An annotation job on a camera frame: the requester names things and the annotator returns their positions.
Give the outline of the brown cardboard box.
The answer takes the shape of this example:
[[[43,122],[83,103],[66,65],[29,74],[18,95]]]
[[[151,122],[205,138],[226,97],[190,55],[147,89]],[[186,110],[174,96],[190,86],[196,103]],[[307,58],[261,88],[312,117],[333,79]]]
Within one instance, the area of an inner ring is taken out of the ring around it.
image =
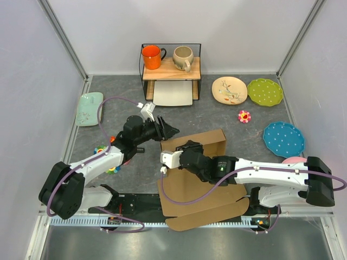
[[[211,223],[239,217],[249,207],[242,184],[219,186],[204,183],[187,170],[169,169],[157,182],[166,225],[186,231]]]

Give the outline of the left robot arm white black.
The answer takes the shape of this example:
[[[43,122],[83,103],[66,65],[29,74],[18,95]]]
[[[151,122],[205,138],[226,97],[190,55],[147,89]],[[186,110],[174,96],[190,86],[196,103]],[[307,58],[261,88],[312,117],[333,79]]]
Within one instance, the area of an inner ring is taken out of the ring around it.
[[[107,213],[119,207],[118,194],[106,185],[86,185],[107,170],[123,165],[138,152],[138,146],[149,140],[163,141],[179,133],[161,116],[156,121],[129,116],[113,142],[105,150],[89,158],[66,164],[57,162],[43,185],[38,198],[47,207],[47,215],[62,219],[72,217],[79,210],[101,207]]]

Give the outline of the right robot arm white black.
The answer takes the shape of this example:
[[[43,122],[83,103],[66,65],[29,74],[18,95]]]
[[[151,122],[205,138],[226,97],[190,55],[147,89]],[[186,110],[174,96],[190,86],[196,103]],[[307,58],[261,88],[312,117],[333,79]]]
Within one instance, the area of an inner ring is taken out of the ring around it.
[[[211,158],[203,154],[202,144],[189,140],[176,148],[168,166],[187,170],[202,182],[217,186],[259,184],[257,194],[248,200],[254,213],[296,202],[320,207],[335,205],[331,170],[318,157],[287,164],[227,155]]]

